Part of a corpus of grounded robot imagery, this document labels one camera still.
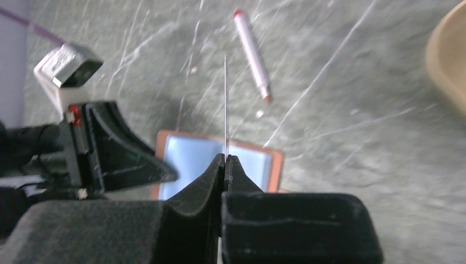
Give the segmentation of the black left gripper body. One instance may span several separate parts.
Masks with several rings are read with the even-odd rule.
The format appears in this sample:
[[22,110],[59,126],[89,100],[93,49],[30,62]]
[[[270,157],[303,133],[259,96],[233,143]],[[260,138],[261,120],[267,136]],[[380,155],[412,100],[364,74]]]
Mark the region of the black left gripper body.
[[75,121],[1,126],[1,236],[7,237],[27,209],[45,200],[104,200],[96,168],[97,119],[104,103],[69,107]]

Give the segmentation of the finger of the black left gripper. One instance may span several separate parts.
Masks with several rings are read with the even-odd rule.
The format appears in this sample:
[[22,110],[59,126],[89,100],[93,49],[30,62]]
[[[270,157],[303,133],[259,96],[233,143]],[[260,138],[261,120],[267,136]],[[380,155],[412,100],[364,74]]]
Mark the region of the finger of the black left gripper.
[[91,171],[105,191],[117,191],[178,180],[178,173],[155,157],[134,134],[114,101],[84,105],[91,148]]

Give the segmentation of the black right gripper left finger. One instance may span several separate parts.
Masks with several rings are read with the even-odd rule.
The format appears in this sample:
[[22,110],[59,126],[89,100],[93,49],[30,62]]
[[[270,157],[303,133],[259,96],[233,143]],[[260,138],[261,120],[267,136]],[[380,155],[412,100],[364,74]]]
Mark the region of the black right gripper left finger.
[[19,219],[1,263],[216,263],[224,155],[165,201],[44,201]]

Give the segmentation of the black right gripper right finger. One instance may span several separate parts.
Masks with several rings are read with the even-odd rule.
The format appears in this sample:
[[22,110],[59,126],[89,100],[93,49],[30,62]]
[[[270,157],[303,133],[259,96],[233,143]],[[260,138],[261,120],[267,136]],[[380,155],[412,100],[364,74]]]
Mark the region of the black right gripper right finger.
[[224,263],[383,263],[365,204],[345,193],[263,192],[239,159],[225,163]]

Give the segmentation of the pink leather card holder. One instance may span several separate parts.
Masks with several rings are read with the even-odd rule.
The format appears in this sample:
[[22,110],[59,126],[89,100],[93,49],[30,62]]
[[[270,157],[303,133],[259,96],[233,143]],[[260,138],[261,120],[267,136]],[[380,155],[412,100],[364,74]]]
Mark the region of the pink leather card holder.
[[[157,135],[157,158],[172,166],[178,180],[152,186],[150,199],[167,200],[197,179],[213,158],[224,153],[224,140],[206,136],[161,130]],[[263,191],[274,193],[279,189],[284,153],[240,141],[229,142],[229,154],[237,156],[246,175]]]

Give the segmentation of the grey credit card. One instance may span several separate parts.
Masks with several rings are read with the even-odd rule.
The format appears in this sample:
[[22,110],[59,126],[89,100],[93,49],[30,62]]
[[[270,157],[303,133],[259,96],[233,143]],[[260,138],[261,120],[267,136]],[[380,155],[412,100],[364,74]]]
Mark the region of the grey credit card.
[[224,56],[224,158],[229,156],[229,91],[228,91],[228,62]]

